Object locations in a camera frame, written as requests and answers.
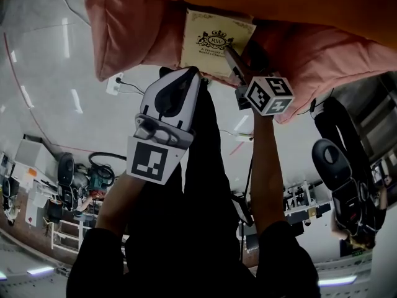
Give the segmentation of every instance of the white power outlet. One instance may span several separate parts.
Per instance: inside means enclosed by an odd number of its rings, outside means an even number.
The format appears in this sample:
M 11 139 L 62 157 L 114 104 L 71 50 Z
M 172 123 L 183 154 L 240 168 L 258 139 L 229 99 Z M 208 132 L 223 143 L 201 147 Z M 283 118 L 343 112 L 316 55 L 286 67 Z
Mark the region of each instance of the white power outlet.
M 110 95 L 117 96 L 118 94 L 118 89 L 120 88 L 120 84 L 116 83 L 116 78 L 121 78 L 123 79 L 124 73 L 118 73 L 116 75 L 111 76 L 107 80 L 107 87 L 106 87 L 106 92 Z

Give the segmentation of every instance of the cream-colored book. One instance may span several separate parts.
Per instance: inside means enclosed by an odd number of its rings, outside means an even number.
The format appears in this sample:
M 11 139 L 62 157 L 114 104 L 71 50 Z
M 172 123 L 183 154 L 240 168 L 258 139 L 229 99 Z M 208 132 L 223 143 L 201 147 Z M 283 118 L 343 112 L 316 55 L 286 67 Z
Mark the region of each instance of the cream-colored book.
M 215 76 L 229 77 L 231 68 L 224 49 L 232 45 L 242 54 L 256 26 L 250 19 L 187 10 L 181 67 L 196 66 Z

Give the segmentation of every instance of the pink pillow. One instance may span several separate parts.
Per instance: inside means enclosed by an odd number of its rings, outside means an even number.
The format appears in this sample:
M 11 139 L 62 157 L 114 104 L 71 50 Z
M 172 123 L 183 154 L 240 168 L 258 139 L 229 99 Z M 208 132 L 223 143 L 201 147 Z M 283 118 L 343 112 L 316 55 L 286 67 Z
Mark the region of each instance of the pink pillow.
M 86 0 L 96 76 L 103 81 L 139 64 L 177 68 L 185 4 L 168 0 Z M 252 37 L 288 78 L 295 100 L 277 122 L 288 122 L 328 90 L 397 70 L 397 52 L 333 27 L 263 21 Z M 236 85 L 237 79 L 220 80 Z

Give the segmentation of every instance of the black and white square marker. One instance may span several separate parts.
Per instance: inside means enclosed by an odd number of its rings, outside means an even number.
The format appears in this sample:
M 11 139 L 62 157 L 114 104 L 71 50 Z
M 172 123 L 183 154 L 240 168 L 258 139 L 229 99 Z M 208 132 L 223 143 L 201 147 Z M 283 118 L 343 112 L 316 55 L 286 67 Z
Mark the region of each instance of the black and white square marker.
M 282 78 L 266 77 L 265 79 L 276 96 L 292 96 L 290 89 Z
M 270 100 L 270 96 L 258 85 L 257 82 L 252 84 L 247 94 L 247 98 L 262 112 Z
M 275 99 L 266 114 L 279 114 L 283 112 L 292 99 Z
M 168 150 L 147 143 L 136 144 L 135 156 L 131 172 L 161 181 L 166 165 Z

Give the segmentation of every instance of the white cube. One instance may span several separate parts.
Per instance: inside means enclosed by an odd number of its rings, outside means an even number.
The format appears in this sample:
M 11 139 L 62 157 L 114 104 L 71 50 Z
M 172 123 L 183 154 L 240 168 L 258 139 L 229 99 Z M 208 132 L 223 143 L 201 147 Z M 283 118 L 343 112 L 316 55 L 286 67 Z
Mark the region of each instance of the white cube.
M 286 78 L 253 77 L 244 97 L 262 116 L 285 112 L 293 101 L 293 92 Z

